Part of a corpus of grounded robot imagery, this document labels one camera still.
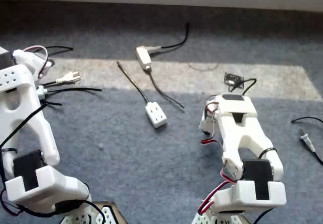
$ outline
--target black wire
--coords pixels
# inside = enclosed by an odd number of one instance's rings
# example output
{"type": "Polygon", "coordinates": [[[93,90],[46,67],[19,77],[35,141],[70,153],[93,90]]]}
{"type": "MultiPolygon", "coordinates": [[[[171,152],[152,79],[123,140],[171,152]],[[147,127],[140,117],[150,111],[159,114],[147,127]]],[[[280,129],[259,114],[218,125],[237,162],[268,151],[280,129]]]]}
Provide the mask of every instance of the black wire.
{"type": "MultiPolygon", "coordinates": [[[[54,45],[54,46],[46,46],[45,48],[46,49],[49,49],[49,48],[64,48],[64,49],[67,49],[65,51],[73,51],[73,48],[69,47],[69,46],[56,46],[56,45],[54,45]]],[[[39,51],[41,51],[41,49],[37,49],[36,51],[34,51],[34,53],[39,52],[39,51]]]]}
{"type": "Polygon", "coordinates": [[[44,84],[41,84],[42,86],[48,86],[48,85],[51,85],[51,84],[56,84],[56,81],[51,81],[51,82],[48,82],[48,83],[44,83],[44,84]]]}
{"type": "Polygon", "coordinates": [[[47,100],[41,100],[42,103],[46,103],[48,105],[56,105],[56,106],[63,106],[63,104],[58,103],[58,102],[51,102],[51,101],[47,101],[47,100]]]}
{"type": "Polygon", "coordinates": [[[157,85],[156,81],[154,80],[153,76],[152,76],[152,73],[151,73],[151,70],[148,71],[148,74],[150,76],[150,80],[152,82],[152,84],[154,85],[155,89],[164,97],[166,97],[167,99],[169,99],[170,101],[178,104],[181,108],[185,108],[182,104],[180,104],[178,101],[174,100],[173,98],[171,98],[170,96],[168,96],[167,94],[165,94],[157,85]]]}
{"type": "Polygon", "coordinates": [[[22,211],[22,210],[20,210],[20,208],[15,207],[14,205],[12,205],[12,204],[10,204],[10,203],[7,203],[7,202],[5,202],[5,201],[3,200],[3,194],[4,194],[5,190],[6,190],[6,189],[2,189],[2,191],[1,191],[1,193],[0,193],[0,203],[1,203],[2,207],[3,207],[3,209],[4,209],[7,213],[9,213],[10,215],[12,215],[12,216],[19,216],[23,211],[22,211]],[[10,209],[5,205],[5,204],[7,204],[7,205],[9,205],[9,206],[12,206],[12,207],[14,207],[14,208],[16,208],[16,209],[18,209],[18,210],[19,210],[19,211],[18,211],[18,213],[15,213],[15,212],[13,212],[12,210],[10,210],[10,209]]]}
{"type": "Polygon", "coordinates": [[[301,118],[297,118],[297,119],[292,120],[291,123],[295,123],[296,121],[302,120],[302,119],[314,119],[314,120],[318,120],[319,122],[323,123],[323,121],[320,118],[316,118],[316,117],[301,117],[301,118]]]}
{"type": "Polygon", "coordinates": [[[0,150],[0,152],[15,152],[15,153],[18,153],[18,150],[16,148],[10,147],[10,148],[2,148],[0,150]]]}
{"type": "Polygon", "coordinates": [[[254,221],[253,224],[257,224],[260,221],[260,219],[263,218],[264,215],[266,215],[268,212],[270,212],[272,210],[273,210],[273,208],[269,209],[269,210],[265,210],[262,214],[260,214],[260,216],[258,216],[258,218],[254,221]]]}
{"type": "MultiPolygon", "coordinates": [[[[27,116],[26,119],[22,121],[13,131],[12,133],[0,144],[0,150],[3,148],[3,146],[21,129],[23,126],[31,119],[33,116],[35,116],[38,112],[42,111],[48,104],[43,104],[40,106],[37,110],[32,112],[29,116],[27,116]]],[[[6,182],[6,174],[5,174],[5,168],[4,168],[4,163],[2,159],[2,153],[0,153],[0,176],[2,183],[4,185],[4,188],[6,188],[5,182],[6,182]]]]}
{"type": "Polygon", "coordinates": [[[238,81],[237,83],[235,83],[233,86],[232,86],[232,89],[229,90],[229,92],[232,92],[234,91],[240,84],[243,84],[243,83],[246,83],[246,82],[249,82],[249,81],[253,81],[242,93],[242,95],[245,95],[246,92],[255,84],[257,83],[257,79],[256,78],[251,78],[251,79],[246,79],[246,80],[241,80],[241,81],[238,81]]]}
{"type": "Polygon", "coordinates": [[[136,89],[139,91],[139,93],[142,95],[146,103],[149,102],[147,95],[142,91],[142,89],[138,86],[138,84],[134,81],[133,78],[130,77],[127,70],[121,65],[120,62],[117,62],[119,69],[123,72],[123,74],[129,79],[129,81],[133,84],[133,86],[136,87],[136,89]]]}
{"type": "Polygon", "coordinates": [[[313,156],[316,158],[316,160],[321,164],[323,165],[323,161],[322,159],[320,159],[320,157],[318,156],[318,154],[316,152],[312,152],[313,156]]]}
{"type": "Polygon", "coordinates": [[[103,221],[102,221],[102,224],[104,224],[105,223],[105,215],[104,215],[104,213],[102,212],[102,210],[100,210],[94,203],[92,203],[91,201],[88,201],[88,200],[84,200],[84,203],[86,203],[86,204],[88,204],[88,205],[90,205],[90,206],[92,206],[94,209],[96,209],[99,213],[100,213],[100,215],[102,215],[102,218],[103,218],[103,221]]]}
{"type": "Polygon", "coordinates": [[[162,49],[167,49],[167,48],[172,48],[172,47],[176,47],[176,46],[181,46],[183,45],[186,41],[187,41],[187,38],[188,38],[188,32],[189,32],[189,23],[187,22],[186,23],[186,33],[185,33],[185,38],[183,41],[181,41],[180,43],[177,43],[177,44],[174,44],[174,45],[170,45],[170,46],[162,46],[161,48],[162,49]]]}
{"type": "Polygon", "coordinates": [[[73,87],[73,88],[64,88],[64,89],[54,89],[49,90],[48,93],[51,93],[51,95],[58,94],[65,91],[99,91],[102,92],[101,89],[98,88],[89,88],[89,87],[73,87]]]}

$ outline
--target white wire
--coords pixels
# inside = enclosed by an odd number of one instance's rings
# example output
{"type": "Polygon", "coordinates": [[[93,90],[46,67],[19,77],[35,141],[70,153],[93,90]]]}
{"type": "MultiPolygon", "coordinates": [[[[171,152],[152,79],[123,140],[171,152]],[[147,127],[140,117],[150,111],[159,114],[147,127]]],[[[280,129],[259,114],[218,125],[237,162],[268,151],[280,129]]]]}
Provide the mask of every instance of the white wire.
{"type": "Polygon", "coordinates": [[[43,49],[45,51],[44,64],[47,63],[48,51],[47,51],[47,49],[44,46],[41,46],[41,45],[29,46],[29,47],[26,47],[25,49],[23,49],[23,51],[29,51],[31,49],[37,49],[37,48],[43,49]]]}

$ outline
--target floor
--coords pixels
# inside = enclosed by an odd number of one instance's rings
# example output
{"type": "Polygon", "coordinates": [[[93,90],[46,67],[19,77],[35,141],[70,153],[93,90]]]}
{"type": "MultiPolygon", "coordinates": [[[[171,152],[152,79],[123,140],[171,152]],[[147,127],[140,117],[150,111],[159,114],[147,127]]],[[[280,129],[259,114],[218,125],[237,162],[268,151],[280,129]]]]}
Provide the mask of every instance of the floor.
{"type": "MultiPolygon", "coordinates": [[[[58,170],[86,182],[94,200],[116,202],[130,224],[191,223],[201,199],[221,181],[221,150],[199,144],[204,135],[198,124],[205,98],[226,92],[225,72],[258,79],[248,95],[284,164],[288,203],[261,223],[323,221],[322,166],[298,142],[302,127],[323,156],[322,125],[290,124],[300,116],[323,117],[323,14],[33,1],[0,1],[0,11],[1,47],[74,48],[54,57],[44,82],[80,71],[78,85],[103,89],[57,94],[51,100],[63,107],[44,114],[60,151],[58,170]],[[186,44],[152,62],[160,88],[185,105],[182,113],[155,91],[134,49],[177,43],[186,22],[186,44]],[[116,61],[161,105],[166,127],[152,127],[145,102],[116,61]]],[[[20,152],[38,147],[27,130],[20,140],[20,152]]],[[[257,215],[246,216],[252,222],[257,215]]],[[[3,211],[0,220],[44,222],[3,211]]]]}

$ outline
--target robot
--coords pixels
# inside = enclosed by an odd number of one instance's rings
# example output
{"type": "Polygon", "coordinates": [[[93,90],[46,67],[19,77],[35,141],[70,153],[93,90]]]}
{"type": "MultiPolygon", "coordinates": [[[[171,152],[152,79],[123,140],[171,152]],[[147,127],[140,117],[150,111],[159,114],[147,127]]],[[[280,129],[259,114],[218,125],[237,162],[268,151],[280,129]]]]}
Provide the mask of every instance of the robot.
{"type": "Polygon", "coordinates": [[[243,223],[247,211],[268,211],[287,202],[284,170],[276,149],[264,134],[251,99],[245,95],[210,96],[199,128],[206,134],[220,130],[223,139],[223,169],[226,179],[203,201],[192,223],[243,223]],[[241,159],[238,149],[248,148],[256,159],[241,159]],[[220,190],[226,184],[231,187],[220,190]]]}
{"type": "Polygon", "coordinates": [[[37,95],[39,79],[53,65],[43,46],[13,52],[0,47],[0,174],[4,190],[8,200],[20,208],[18,214],[22,211],[38,217],[64,214],[67,219],[63,223],[95,220],[104,223],[105,217],[99,217],[91,208],[92,205],[102,214],[91,202],[89,187],[54,168],[60,162],[60,155],[50,124],[42,113],[45,105],[41,105],[37,95]],[[46,54],[28,52],[39,48],[46,54]],[[16,96],[20,103],[15,108],[16,96]],[[40,149],[18,156],[17,140],[22,124],[37,135],[40,149]]]}

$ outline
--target red wire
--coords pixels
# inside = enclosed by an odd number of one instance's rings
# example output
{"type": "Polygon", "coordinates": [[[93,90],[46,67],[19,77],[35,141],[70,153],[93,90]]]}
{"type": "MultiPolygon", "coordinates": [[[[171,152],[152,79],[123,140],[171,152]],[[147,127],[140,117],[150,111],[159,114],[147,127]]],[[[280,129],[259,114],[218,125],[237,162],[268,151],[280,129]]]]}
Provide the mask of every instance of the red wire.
{"type": "Polygon", "coordinates": [[[203,215],[212,205],[214,204],[214,201],[210,201],[201,211],[200,215],[203,215]]]}
{"type": "Polygon", "coordinates": [[[217,140],[213,140],[213,139],[204,139],[204,140],[202,140],[202,141],[201,141],[201,144],[202,144],[202,145],[208,145],[208,144],[210,144],[210,143],[212,143],[212,142],[219,143],[217,140]]]}
{"type": "Polygon", "coordinates": [[[230,182],[232,182],[232,183],[236,183],[236,182],[237,182],[237,181],[235,181],[235,180],[230,179],[228,176],[226,176],[226,175],[224,174],[224,172],[223,172],[223,169],[220,171],[220,175],[221,175],[224,179],[226,179],[227,181],[230,181],[230,182]]]}
{"type": "Polygon", "coordinates": [[[209,200],[211,199],[211,197],[219,190],[221,189],[224,185],[230,183],[230,181],[224,181],[221,184],[219,184],[214,190],[212,190],[207,197],[203,200],[203,202],[200,204],[197,213],[201,215],[201,211],[203,210],[203,208],[207,205],[207,203],[209,202],[209,200]]]}

